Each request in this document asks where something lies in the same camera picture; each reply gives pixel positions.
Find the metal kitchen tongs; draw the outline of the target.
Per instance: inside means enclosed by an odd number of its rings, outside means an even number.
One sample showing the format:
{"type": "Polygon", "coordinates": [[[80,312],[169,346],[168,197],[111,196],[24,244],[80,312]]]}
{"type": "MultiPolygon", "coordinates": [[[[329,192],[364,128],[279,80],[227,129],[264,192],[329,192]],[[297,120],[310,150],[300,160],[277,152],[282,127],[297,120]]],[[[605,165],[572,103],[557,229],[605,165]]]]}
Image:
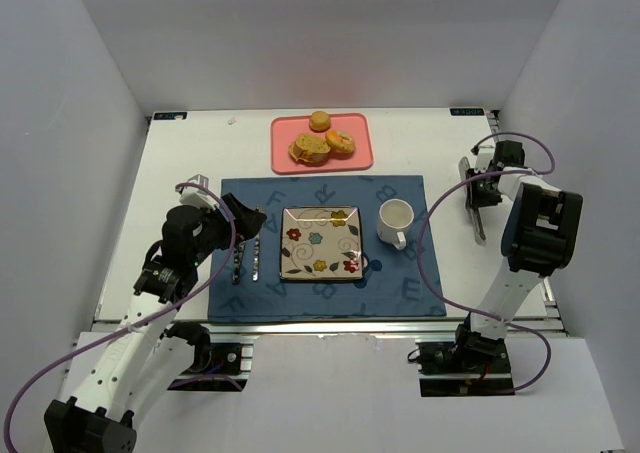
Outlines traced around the metal kitchen tongs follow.
{"type": "MultiPolygon", "coordinates": [[[[467,180],[474,176],[474,170],[466,156],[463,156],[458,163],[458,170],[461,180],[467,180]]],[[[465,210],[469,216],[471,226],[474,233],[475,242],[478,245],[484,245],[486,235],[482,225],[479,209],[474,207],[471,202],[471,183],[465,185],[465,210]]]]}

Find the orange glazed bagel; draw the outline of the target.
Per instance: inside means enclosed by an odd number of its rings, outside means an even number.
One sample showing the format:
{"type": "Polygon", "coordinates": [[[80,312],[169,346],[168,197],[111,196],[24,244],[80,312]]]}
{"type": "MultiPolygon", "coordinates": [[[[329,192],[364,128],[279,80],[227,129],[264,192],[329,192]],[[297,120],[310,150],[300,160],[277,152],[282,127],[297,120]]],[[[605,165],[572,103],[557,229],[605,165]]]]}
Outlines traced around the orange glazed bagel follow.
{"type": "Polygon", "coordinates": [[[330,147],[331,154],[336,158],[348,158],[356,150],[355,139],[343,130],[331,129],[327,131],[325,141],[330,147]]]}

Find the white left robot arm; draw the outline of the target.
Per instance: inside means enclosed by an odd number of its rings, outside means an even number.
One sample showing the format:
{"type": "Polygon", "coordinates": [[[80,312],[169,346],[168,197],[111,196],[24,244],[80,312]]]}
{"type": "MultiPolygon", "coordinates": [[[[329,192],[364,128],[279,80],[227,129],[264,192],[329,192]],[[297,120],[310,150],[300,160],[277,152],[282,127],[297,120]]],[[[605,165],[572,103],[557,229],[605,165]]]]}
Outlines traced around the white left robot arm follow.
{"type": "Polygon", "coordinates": [[[119,327],[88,376],[66,400],[44,414],[56,452],[131,452],[153,405],[177,377],[205,374],[210,334],[196,322],[176,322],[194,291],[199,266],[216,250],[232,254],[266,220],[233,194],[220,199],[185,183],[170,209],[162,237],[149,248],[119,327]]]}

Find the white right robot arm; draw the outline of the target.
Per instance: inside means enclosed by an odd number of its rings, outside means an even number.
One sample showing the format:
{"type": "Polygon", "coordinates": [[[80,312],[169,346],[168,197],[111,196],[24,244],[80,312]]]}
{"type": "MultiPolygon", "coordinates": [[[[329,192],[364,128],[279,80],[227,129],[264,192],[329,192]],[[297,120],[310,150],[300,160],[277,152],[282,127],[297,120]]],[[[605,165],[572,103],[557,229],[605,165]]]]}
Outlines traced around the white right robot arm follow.
{"type": "Polygon", "coordinates": [[[507,333],[529,293],[570,263],[584,204],[582,195],[548,184],[525,166],[520,142],[476,145],[471,164],[459,163],[476,240],[485,240],[479,210],[507,198],[512,202],[500,243],[500,269],[476,310],[456,330],[452,355],[466,367],[492,363],[501,355],[507,333]]]}

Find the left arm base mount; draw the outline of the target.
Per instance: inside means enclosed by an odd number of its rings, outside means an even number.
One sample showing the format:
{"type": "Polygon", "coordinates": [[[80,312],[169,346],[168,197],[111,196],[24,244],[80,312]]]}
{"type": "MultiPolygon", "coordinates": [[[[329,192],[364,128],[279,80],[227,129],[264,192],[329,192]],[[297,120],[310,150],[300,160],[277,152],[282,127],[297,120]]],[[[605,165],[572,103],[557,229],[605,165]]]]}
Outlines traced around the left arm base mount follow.
{"type": "Polygon", "coordinates": [[[253,345],[249,343],[212,343],[203,367],[182,373],[169,386],[169,391],[241,392],[249,378],[253,345]]]}

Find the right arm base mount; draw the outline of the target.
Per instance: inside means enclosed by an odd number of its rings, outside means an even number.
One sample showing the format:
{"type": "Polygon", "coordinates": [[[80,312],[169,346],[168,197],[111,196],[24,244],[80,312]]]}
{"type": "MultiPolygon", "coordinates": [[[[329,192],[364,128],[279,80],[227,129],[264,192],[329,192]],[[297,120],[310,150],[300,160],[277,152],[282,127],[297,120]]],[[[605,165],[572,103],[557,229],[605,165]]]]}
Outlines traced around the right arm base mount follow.
{"type": "Polygon", "coordinates": [[[453,341],[420,342],[407,354],[418,367],[422,398],[467,398],[514,395],[506,346],[497,355],[467,355],[453,341]]]}

